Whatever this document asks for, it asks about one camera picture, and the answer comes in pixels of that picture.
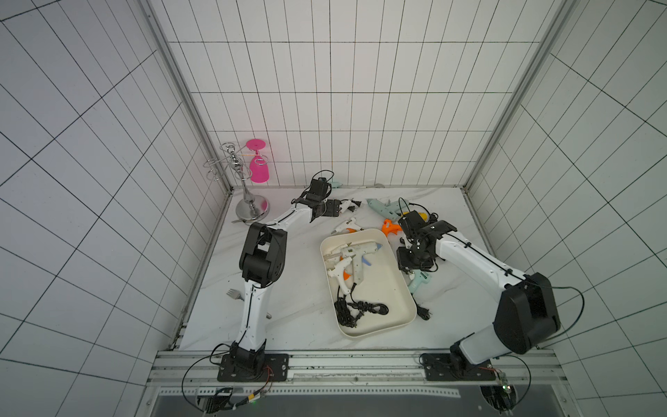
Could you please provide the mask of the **white glue gun orange trigger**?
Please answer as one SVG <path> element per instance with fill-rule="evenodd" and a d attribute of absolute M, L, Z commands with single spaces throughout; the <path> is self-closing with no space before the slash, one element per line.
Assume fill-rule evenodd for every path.
<path fill-rule="evenodd" d="M 335 214 L 342 215 L 346 212 L 355 212 L 361 206 L 361 201 L 343 199 L 335 201 Z"/>

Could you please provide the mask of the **large white glue gun blue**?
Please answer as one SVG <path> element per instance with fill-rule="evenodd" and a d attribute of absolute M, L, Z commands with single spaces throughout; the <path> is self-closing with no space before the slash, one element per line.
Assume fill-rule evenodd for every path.
<path fill-rule="evenodd" d="M 375 242 L 365 242 L 358 244 L 344 244 L 335 248 L 332 253 L 324 255 L 323 261 L 327 269 L 331 268 L 341 257 L 352 257 L 352 256 L 362 256 L 363 261 L 366 266 L 370 266 L 370 263 L 365 260 L 366 255 L 371 255 L 377 252 L 382 245 Z"/>

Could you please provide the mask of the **small white glue gun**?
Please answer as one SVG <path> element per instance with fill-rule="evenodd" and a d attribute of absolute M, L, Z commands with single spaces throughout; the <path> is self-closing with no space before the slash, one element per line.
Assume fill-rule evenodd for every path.
<path fill-rule="evenodd" d="M 328 269 L 328 276 L 337 281 L 345 295 L 350 295 L 354 286 L 363 282 L 365 267 L 362 256 L 341 257 Z"/>

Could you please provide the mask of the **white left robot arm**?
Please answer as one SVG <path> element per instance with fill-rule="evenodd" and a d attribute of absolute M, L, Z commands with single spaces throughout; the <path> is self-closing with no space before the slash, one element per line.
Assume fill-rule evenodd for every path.
<path fill-rule="evenodd" d="M 264 373 L 266 315 L 273 286 L 286 266 L 289 236 L 319 217 L 337 217 L 344 210 L 340 205 L 340 199 L 307 191 L 276 219 L 249 226 L 239 260 L 245 292 L 241 326 L 222 358 L 222 364 L 232 366 L 236 374 L 258 378 Z"/>

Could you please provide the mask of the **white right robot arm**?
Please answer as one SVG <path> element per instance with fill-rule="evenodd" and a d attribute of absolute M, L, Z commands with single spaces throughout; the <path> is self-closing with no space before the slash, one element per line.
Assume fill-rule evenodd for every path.
<path fill-rule="evenodd" d="M 484 288 L 497 304 L 485 328 L 451 345 L 449 372 L 462 379 L 477 366 L 504 354 L 524 354 L 561 329 L 549 279 L 528 275 L 474 246 L 451 223 L 426 222 L 413 211 L 399 219 L 407 245 L 397 249 L 400 269 L 429 271 L 450 262 Z"/>

